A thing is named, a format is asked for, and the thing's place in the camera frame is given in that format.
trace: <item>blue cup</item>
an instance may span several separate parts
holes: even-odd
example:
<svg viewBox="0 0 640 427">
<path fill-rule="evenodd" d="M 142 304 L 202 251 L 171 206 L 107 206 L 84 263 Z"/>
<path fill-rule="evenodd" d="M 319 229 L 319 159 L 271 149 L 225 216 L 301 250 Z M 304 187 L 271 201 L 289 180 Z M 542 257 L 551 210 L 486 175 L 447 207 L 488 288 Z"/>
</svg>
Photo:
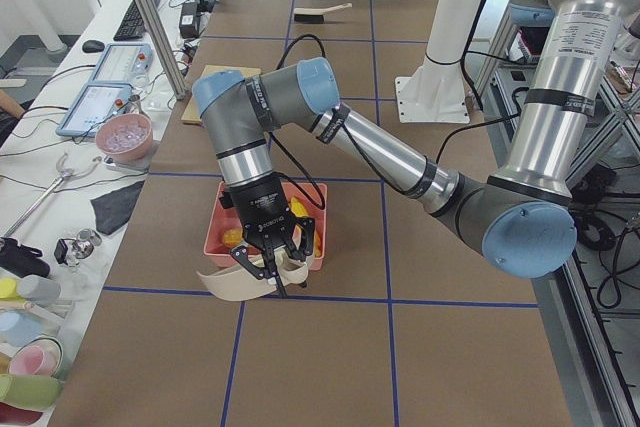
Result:
<svg viewBox="0 0 640 427">
<path fill-rule="evenodd" d="M 0 314 L 0 337 L 14 347 L 23 347 L 42 335 L 42 326 L 29 315 L 9 310 Z"/>
</svg>

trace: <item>person's arm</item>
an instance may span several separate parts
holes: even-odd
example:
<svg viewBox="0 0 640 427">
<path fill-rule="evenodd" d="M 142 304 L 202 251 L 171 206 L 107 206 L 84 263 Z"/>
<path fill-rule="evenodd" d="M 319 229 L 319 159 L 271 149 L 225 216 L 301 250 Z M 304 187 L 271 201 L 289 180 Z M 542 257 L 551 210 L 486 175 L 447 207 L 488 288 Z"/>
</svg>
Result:
<svg viewBox="0 0 640 427">
<path fill-rule="evenodd" d="M 21 118 L 25 112 L 20 104 L 2 89 L 0 89 L 0 109 L 16 119 Z"/>
</svg>

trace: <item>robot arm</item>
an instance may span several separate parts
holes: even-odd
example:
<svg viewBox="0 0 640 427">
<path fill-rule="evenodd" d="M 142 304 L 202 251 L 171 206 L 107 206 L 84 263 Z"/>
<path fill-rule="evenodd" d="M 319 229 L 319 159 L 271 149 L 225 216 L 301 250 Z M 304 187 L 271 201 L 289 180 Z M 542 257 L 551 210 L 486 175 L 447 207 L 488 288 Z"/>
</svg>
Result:
<svg viewBox="0 0 640 427">
<path fill-rule="evenodd" d="M 375 167 L 492 265 L 527 278 L 562 265 L 576 242 L 564 180 L 621 18 L 638 10 L 640 0 L 549 3 L 556 16 L 509 157 L 486 183 L 439 167 L 340 103 L 325 59 L 247 80 L 226 71 L 197 81 L 193 93 L 229 203 L 238 210 L 244 239 L 263 253 L 265 268 L 251 264 L 246 249 L 232 255 L 256 278 L 277 281 L 274 249 L 284 247 L 298 260 L 310 252 L 304 235 L 300 247 L 292 241 L 296 218 L 264 138 L 265 132 L 295 123 Z"/>
</svg>

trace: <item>brush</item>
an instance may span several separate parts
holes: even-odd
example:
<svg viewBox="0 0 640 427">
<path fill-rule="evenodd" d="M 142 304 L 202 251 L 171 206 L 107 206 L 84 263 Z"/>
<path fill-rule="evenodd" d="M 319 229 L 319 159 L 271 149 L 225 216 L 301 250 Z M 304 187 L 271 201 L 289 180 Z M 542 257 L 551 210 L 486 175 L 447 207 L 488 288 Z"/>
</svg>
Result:
<svg viewBox="0 0 640 427">
<path fill-rule="evenodd" d="M 348 3 L 327 7 L 326 9 L 296 8 L 293 9 L 293 20 L 294 22 L 300 22 L 302 24 L 323 24 L 324 14 L 336 12 L 338 10 L 350 9 L 351 7 L 351 3 Z"/>
</svg>

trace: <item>brown table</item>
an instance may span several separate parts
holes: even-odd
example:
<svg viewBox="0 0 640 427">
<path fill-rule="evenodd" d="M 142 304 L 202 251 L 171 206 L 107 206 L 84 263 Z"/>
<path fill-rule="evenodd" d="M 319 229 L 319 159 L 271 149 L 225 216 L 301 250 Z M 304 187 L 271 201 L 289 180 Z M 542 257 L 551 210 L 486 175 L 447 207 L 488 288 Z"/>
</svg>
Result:
<svg viewBox="0 0 640 427">
<path fill-rule="evenodd" d="M 293 6 L 352 2 L 323 25 Z M 421 63 L 437 0 L 219 0 L 188 80 L 207 64 L 273 70 L 323 39 L 345 101 L 427 155 L 455 126 L 401 124 L 393 79 Z M 289 63 L 317 55 L 303 41 Z M 288 126 L 328 185 L 326 259 L 293 299 L 209 295 L 195 271 L 221 180 L 204 129 L 175 108 L 53 426 L 567 426 L 530 282 L 489 266 L 368 170 Z M 481 119 L 478 113 L 472 120 Z M 276 169 L 299 176 L 273 152 Z M 483 129 L 443 165 L 484 180 Z"/>
</svg>

